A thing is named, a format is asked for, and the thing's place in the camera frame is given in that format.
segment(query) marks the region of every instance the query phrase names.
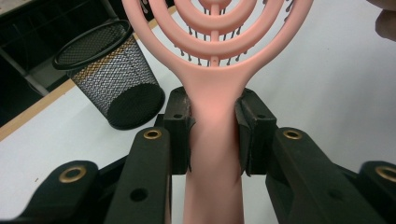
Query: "finger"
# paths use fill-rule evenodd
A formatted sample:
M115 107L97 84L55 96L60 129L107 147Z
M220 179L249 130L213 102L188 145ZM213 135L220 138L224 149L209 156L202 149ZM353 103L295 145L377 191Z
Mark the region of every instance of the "finger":
M367 1L383 9L396 11L396 0L367 0Z
M396 11L383 10L376 19L375 31L381 37L396 41Z

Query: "mesh wire basket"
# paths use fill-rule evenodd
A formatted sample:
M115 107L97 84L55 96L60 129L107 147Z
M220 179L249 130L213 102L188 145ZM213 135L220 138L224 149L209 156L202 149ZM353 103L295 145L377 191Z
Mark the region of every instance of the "mesh wire basket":
M163 106L163 90L128 21L114 21L78 36L55 55L52 64L66 70L116 129L140 126Z

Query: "white table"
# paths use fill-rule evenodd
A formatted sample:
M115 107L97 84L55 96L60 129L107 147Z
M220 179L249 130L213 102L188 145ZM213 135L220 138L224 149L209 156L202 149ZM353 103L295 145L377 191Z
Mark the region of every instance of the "white table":
M365 161L396 162L396 43L376 35L379 12L362 0L315 1L290 45L247 85L279 127L307 132L333 162L355 172ZM168 96L180 83L142 49ZM0 142L0 218L17 216L65 162L102 168L127 155L137 131L114 130L79 89L66 92ZM183 176L174 181L173 223L181 223ZM264 177L244 176L243 183L246 223L277 223Z

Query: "black plastic bracket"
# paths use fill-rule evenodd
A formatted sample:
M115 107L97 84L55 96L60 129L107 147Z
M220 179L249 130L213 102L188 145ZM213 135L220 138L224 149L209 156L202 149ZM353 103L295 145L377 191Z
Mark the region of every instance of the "black plastic bracket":
M278 129L273 153L266 185L279 223L386 223L308 134Z
M169 132L164 128L136 134L105 223L170 223L170 153Z
M235 103L239 127L239 161L241 173L265 175L265 164L271 151L276 117L256 92L245 89Z
M184 175L190 165L190 129L195 123L191 117L191 104L183 87L171 91L163 115L163 126L171 136L172 175Z

